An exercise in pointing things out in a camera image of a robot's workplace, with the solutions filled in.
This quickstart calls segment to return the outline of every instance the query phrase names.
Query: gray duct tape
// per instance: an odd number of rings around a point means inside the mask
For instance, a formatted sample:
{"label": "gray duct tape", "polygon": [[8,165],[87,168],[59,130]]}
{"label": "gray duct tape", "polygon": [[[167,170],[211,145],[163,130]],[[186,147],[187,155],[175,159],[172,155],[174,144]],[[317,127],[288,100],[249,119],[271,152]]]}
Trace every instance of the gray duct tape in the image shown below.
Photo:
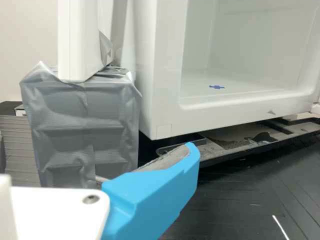
{"label": "gray duct tape", "polygon": [[66,84],[40,62],[20,87],[42,186],[94,188],[96,174],[137,168],[141,95],[126,69]]}

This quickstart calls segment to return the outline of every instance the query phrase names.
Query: white cable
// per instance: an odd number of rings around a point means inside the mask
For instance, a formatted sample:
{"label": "white cable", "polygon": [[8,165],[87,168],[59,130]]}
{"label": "white cable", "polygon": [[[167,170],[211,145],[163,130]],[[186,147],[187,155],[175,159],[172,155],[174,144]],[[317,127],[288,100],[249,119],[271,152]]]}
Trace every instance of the white cable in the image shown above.
{"label": "white cable", "polygon": [[272,215],[273,219],[275,220],[276,224],[278,224],[279,228],[281,229],[282,234],[284,235],[286,240],[290,240],[290,238],[288,237],[288,235],[286,234],[285,230],[283,229],[283,227],[281,226],[280,222],[278,221],[277,217],[275,215]]}

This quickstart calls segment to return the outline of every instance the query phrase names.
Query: blue tape mark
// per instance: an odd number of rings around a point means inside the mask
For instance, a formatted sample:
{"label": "blue tape mark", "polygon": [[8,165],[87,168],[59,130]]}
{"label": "blue tape mark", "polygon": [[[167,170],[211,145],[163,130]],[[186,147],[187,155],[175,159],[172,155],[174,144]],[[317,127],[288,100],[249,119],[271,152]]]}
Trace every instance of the blue tape mark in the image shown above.
{"label": "blue tape mark", "polygon": [[219,86],[219,85],[209,85],[209,88],[212,88],[212,89],[225,89],[224,86]]}

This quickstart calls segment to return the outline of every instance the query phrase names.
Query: white plastic panel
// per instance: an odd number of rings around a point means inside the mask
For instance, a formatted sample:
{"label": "white plastic panel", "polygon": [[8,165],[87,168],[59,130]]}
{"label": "white plastic panel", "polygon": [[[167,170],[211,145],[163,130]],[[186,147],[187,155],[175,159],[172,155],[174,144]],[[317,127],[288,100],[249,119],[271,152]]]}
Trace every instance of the white plastic panel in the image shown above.
{"label": "white plastic panel", "polygon": [[122,29],[135,67],[125,51],[121,64],[136,69],[151,139],[307,112],[318,99],[318,0],[134,3]]}
{"label": "white plastic panel", "polygon": [[58,0],[58,77],[86,81],[103,68],[97,0]]}

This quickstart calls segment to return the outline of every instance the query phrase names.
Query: freezer compartment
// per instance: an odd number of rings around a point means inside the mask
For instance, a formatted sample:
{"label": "freezer compartment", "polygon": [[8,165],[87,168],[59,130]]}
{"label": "freezer compartment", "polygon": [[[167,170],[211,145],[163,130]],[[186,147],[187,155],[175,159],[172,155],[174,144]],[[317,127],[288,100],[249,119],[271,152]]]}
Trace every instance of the freezer compartment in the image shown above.
{"label": "freezer compartment", "polygon": [[189,0],[181,98],[307,93],[315,0]]}

